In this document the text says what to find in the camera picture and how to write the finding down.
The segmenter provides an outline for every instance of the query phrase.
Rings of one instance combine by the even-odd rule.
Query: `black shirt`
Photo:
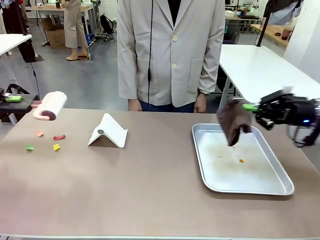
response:
[[[176,24],[179,8],[180,8],[181,0],[168,0],[173,25]]]

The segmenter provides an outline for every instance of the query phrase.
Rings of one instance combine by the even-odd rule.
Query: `white triangular holder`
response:
[[[105,113],[102,117],[101,123],[94,129],[88,146],[101,135],[105,135],[118,148],[122,149],[125,147],[127,133],[128,129],[124,130],[109,113]]]

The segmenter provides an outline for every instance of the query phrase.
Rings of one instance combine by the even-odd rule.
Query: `hand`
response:
[[[65,8],[67,7],[66,0],[62,0],[62,1],[61,1],[61,5],[62,5],[62,7],[65,9]]]
[[[138,99],[128,99],[128,111],[142,112],[142,107]]]
[[[199,96],[196,98],[193,112],[195,114],[204,114],[206,113],[206,109],[207,109],[207,96],[203,93],[200,93]]]

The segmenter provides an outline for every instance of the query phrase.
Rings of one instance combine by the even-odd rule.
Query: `metal tray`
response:
[[[291,195],[295,187],[261,132],[228,146],[219,124],[196,124],[192,135],[204,184],[215,192]]]

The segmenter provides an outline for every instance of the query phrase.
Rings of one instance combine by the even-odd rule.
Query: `backpack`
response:
[[[103,27],[103,30],[108,34],[113,34],[114,31],[114,23],[105,16],[105,14],[100,16],[100,22],[101,26]]]

